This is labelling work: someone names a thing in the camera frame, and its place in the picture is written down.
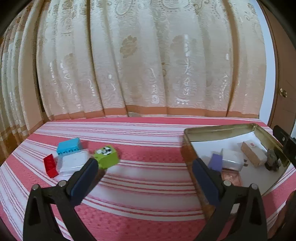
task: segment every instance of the blue lego brick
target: blue lego brick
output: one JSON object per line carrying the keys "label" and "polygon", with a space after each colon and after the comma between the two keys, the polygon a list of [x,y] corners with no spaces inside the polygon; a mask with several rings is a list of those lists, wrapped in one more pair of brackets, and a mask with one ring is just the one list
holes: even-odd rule
{"label": "blue lego brick", "polygon": [[222,171],[222,165],[222,155],[213,154],[207,167],[209,169],[220,172]]}
{"label": "blue lego brick", "polygon": [[58,155],[78,150],[82,150],[79,138],[74,138],[71,140],[60,142],[57,147]]}

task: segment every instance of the green lego brick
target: green lego brick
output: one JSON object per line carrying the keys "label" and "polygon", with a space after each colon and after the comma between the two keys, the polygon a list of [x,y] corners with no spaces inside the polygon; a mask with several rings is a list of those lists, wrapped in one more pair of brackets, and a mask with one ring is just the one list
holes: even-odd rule
{"label": "green lego brick", "polygon": [[105,146],[96,150],[93,157],[97,160],[101,169],[107,169],[119,162],[117,152],[112,146]]}

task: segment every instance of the door knob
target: door knob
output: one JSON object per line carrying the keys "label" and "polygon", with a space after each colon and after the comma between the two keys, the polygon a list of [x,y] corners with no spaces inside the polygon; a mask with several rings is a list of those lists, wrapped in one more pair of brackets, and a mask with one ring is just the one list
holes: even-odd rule
{"label": "door knob", "polygon": [[280,96],[283,96],[284,98],[287,97],[287,91],[283,90],[283,88],[280,88],[279,94],[280,94]]}

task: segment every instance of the bed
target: bed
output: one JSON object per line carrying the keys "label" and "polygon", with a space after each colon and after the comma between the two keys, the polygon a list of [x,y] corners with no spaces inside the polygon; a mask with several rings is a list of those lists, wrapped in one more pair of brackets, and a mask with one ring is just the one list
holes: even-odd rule
{"label": "bed", "polygon": [[[43,158],[59,142],[79,137],[90,152],[113,145],[120,163],[75,209],[97,240],[191,241],[205,225],[199,200],[180,153],[188,127],[257,123],[242,118],[95,118],[47,122],[30,135],[0,167],[0,217],[17,240],[32,185],[54,186],[62,179],[46,175]],[[263,196],[270,227],[295,190],[291,165],[280,181]],[[71,240],[56,207],[62,234]]]}

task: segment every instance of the white box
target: white box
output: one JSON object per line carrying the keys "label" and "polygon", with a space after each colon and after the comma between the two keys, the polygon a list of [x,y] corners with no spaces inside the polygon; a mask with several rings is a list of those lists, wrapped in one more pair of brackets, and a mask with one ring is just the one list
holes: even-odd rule
{"label": "white box", "polygon": [[60,175],[72,175],[80,171],[90,157],[87,149],[61,154],[58,156],[57,171]]}
{"label": "white box", "polygon": [[223,148],[222,155],[222,167],[234,171],[240,171],[244,166],[244,155],[242,152],[232,151]]}

